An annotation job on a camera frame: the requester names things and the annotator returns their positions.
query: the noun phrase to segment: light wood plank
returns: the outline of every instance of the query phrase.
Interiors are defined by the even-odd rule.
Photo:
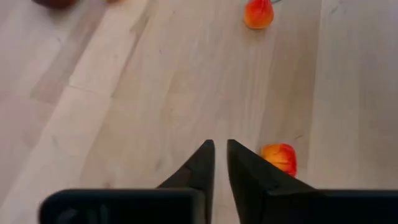
[[[104,16],[106,3],[88,0],[78,24],[70,31],[51,66],[30,93],[32,99],[56,105],[75,67]]]
[[[205,139],[222,139],[225,145],[239,133],[236,137],[256,142],[251,133],[260,126],[255,119],[262,116],[262,85],[271,65],[261,59],[272,57],[276,29],[246,29],[243,6],[159,2],[90,151],[83,186],[155,187]],[[243,128],[230,134],[235,122]],[[228,195],[225,203],[231,202]]]
[[[19,0],[3,0],[0,2],[0,29],[7,16],[12,12]]]
[[[290,144],[297,155],[298,178],[305,181],[322,2],[283,3],[271,77],[263,87],[266,108],[256,150],[265,144]]]
[[[359,178],[361,187],[397,189],[398,4],[366,3],[357,24]]]
[[[113,94],[131,49],[145,27],[145,17],[141,18],[148,2],[123,1],[107,9],[71,76],[71,85],[106,96]]]
[[[40,139],[53,107],[23,96],[7,97],[0,109],[0,204]]]
[[[36,148],[0,208],[1,223],[33,223],[39,203],[57,190],[78,186],[88,150],[109,98],[67,87]]]
[[[308,181],[316,187],[358,186],[360,4],[322,2],[308,162]]]
[[[68,11],[52,12],[32,1],[21,1],[14,7],[0,29],[0,104],[18,85],[24,85],[23,91],[30,94],[42,73],[28,71],[28,66],[33,62],[37,65],[30,69],[50,66],[87,6],[82,2]]]
[[[212,223],[239,224],[238,214],[230,207],[215,205]]]

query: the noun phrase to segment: dark object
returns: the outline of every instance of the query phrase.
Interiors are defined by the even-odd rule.
[[[241,224],[398,223],[398,191],[317,190],[235,140],[228,171]]]
[[[215,148],[207,140],[155,190],[64,190],[39,212],[41,224],[211,223]]]
[[[33,0],[33,2],[50,9],[65,9],[75,4],[77,1],[78,0]]]
[[[207,140],[154,190],[65,190],[50,196],[41,224],[210,224],[215,147]],[[318,190],[235,140],[228,172],[241,224],[398,223],[398,191]]]

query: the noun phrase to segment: orange peach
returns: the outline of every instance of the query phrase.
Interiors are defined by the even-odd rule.
[[[261,157],[291,176],[296,176],[296,154],[292,146],[288,144],[266,145],[261,150]]]
[[[270,0],[252,0],[244,9],[244,22],[251,29],[264,29],[274,20]]]
[[[33,0],[33,2],[51,9],[65,9],[75,4],[77,1],[78,0]]]

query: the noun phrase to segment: red-yellow fruit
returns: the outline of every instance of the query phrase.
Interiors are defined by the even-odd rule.
[[[251,29],[264,29],[274,20],[270,0],[252,0],[244,9],[244,22]]]
[[[261,157],[291,176],[296,176],[296,153],[292,146],[288,144],[266,145],[261,150]]]
[[[33,0],[33,2],[51,9],[65,9],[75,4],[77,1],[78,0]]]

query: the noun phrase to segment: wooden floor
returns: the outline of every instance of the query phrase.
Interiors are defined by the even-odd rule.
[[[213,223],[238,223],[226,140],[285,142],[322,188],[398,189],[398,1],[0,2],[0,223],[71,187],[151,188],[214,139]]]

